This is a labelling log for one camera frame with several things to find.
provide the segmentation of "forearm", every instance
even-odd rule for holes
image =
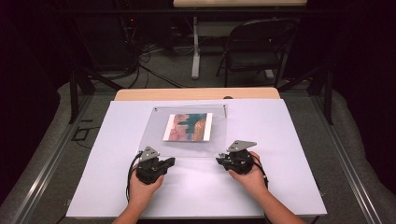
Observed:
[[[113,221],[113,224],[134,224],[142,215],[144,209],[128,204],[125,210]]]
[[[268,190],[258,196],[258,203],[262,207],[264,214],[273,224],[281,223],[304,223],[295,216],[283,203],[281,203]]]

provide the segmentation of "clear acrylic sheet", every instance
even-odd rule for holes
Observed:
[[[182,105],[172,107],[154,107],[151,111],[146,130],[143,133],[138,151],[152,147],[161,156],[216,158],[226,146],[228,106],[221,105]],[[169,117],[173,114],[212,113],[209,141],[171,142],[163,141]]]

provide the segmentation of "black equipment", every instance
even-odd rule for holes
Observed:
[[[160,153],[152,147],[146,147],[144,151],[139,152],[131,163],[128,172],[128,183],[126,187],[126,198],[129,201],[129,187],[132,172],[134,171],[134,162],[139,159],[136,167],[137,178],[149,185],[154,183],[161,175],[166,175],[168,168],[175,165],[175,158],[169,158],[165,161],[160,161]]]
[[[219,158],[216,158],[219,165],[224,166],[225,170],[234,170],[239,175],[245,175],[250,172],[253,165],[257,165],[262,171],[262,175],[264,177],[265,186],[268,188],[268,179],[264,170],[262,169],[262,164],[256,163],[254,161],[254,156],[251,155],[248,151],[248,147],[254,147],[257,143],[255,142],[247,142],[236,140],[234,141],[227,149],[229,154],[220,153]]]

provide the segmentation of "colorful image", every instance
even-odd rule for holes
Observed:
[[[172,114],[163,141],[209,141],[212,113]]]

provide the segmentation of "white table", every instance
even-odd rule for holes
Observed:
[[[248,97],[249,91],[274,89],[169,90],[168,95],[147,101],[150,90],[137,91],[137,101],[124,101],[134,91],[121,91],[111,103],[92,148],[83,176],[67,212],[68,217],[116,217],[125,208],[126,176],[154,106],[227,104],[226,145],[233,140],[257,142],[251,150],[262,157],[269,178],[269,190],[299,216],[327,214],[315,180],[283,100],[247,99],[192,100],[166,97],[189,94],[206,99],[207,94]],[[225,152],[227,146],[219,148]],[[213,158],[176,158],[163,186],[156,192],[142,218],[252,218],[263,213]]]
[[[174,0],[174,7],[304,7],[307,0]],[[198,36],[228,36],[238,22],[202,22],[193,18],[194,56],[191,78],[199,78]]]

